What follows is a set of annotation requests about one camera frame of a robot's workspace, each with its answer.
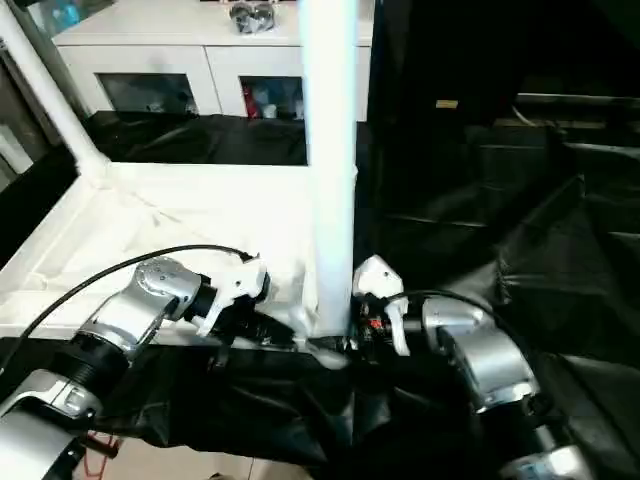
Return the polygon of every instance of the black fabric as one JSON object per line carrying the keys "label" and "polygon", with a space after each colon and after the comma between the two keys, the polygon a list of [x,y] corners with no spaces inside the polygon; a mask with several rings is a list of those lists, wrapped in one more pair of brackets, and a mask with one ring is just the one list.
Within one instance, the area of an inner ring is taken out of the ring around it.
{"label": "black fabric", "polygon": [[[636,117],[624,108],[640,97],[638,73],[628,68],[640,59],[634,0],[376,3],[369,121],[424,131],[439,116],[438,101],[453,100],[460,121],[490,125],[513,115],[518,93],[615,97],[597,108],[573,106],[568,118]],[[534,104],[533,112],[554,104]]]}
{"label": "black fabric", "polygon": [[[99,114],[90,131],[115,161],[304,164],[295,122]],[[638,478],[637,137],[461,128],[443,117],[428,132],[394,131],[380,152],[364,126],[358,138],[356,258],[380,253],[410,288],[454,284],[489,298],[532,347],[543,387],[599,478]],[[417,138],[420,150],[409,143]],[[573,145],[612,141],[624,148]],[[3,219],[33,204],[2,258],[73,179],[64,159],[44,159],[0,195]],[[0,341],[0,354],[10,342]],[[318,478],[425,468],[433,478],[490,478],[464,392],[415,345],[410,358],[342,371],[301,354],[151,347],[96,428],[299,463]],[[27,342],[0,396],[58,347]]]}

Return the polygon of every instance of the cabinet door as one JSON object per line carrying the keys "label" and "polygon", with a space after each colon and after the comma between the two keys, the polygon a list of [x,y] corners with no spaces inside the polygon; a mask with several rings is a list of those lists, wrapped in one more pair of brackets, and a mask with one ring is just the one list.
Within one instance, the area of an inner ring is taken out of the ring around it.
{"label": "cabinet door", "polygon": [[220,113],[204,48],[58,47],[87,111]]}
{"label": "cabinet door", "polygon": [[[359,121],[367,118],[370,53],[370,48],[358,48]],[[208,47],[207,57],[223,114],[301,118],[300,47]]]}

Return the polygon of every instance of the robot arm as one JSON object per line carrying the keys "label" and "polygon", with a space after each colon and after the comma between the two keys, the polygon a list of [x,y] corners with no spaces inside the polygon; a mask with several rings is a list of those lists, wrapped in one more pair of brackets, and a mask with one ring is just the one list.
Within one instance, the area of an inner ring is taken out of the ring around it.
{"label": "robot arm", "polygon": [[[368,337],[384,339],[390,331],[396,353],[408,354],[405,332],[410,324],[390,315],[407,311],[399,303],[406,297],[397,295],[402,291],[400,277],[372,257],[358,268],[355,279],[354,294],[363,300]],[[428,296],[420,330],[431,351],[446,356],[466,385],[501,478],[591,480],[580,450],[565,426],[550,415],[548,397],[518,345],[496,325],[490,307],[454,297]]]}
{"label": "robot arm", "polygon": [[0,465],[20,480],[71,478],[84,455],[79,435],[100,412],[163,320],[186,318],[207,336],[236,302],[255,303],[268,287],[259,259],[218,279],[216,288],[167,257],[138,264],[129,285],[109,297],[56,354],[0,404]]}

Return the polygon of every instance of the silver cylinder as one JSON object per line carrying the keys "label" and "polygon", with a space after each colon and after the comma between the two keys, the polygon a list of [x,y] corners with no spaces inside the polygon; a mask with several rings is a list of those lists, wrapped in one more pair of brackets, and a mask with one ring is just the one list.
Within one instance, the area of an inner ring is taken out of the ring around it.
{"label": "silver cylinder", "polygon": [[479,328],[465,335],[449,335],[449,338],[449,350],[479,411],[518,401],[539,391],[522,352],[501,330]]}
{"label": "silver cylinder", "polygon": [[73,436],[38,417],[13,410],[0,419],[2,478],[41,480]]}

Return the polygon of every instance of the black cloth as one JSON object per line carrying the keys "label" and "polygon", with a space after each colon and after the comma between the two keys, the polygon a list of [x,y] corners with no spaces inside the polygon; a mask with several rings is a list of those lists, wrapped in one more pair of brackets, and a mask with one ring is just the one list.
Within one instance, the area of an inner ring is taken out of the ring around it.
{"label": "black cloth", "polygon": [[[295,122],[111,113],[96,115],[90,132],[114,161],[304,165]],[[376,152],[360,126],[356,258],[380,253],[410,288],[457,284],[490,299],[532,348],[536,374],[599,478],[637,478],[637,139],[615,138],[620,151],[572,145],[610,140],[594,135],[443,120],[428,134],[395,132]],[[407,153],[416,138],[422,150]],[[73,178],[60,150],[0,195],[3,220],[22,222],[2,258]],[[16,211],[34,196],[38,206]],[[27,342],[0,395],[57,346]],[[329,371],[301,354],[151,347],[96,428],[299,463],[319,478],[424,468],[434,478],[490,478],[464,392],[424,350]]]}

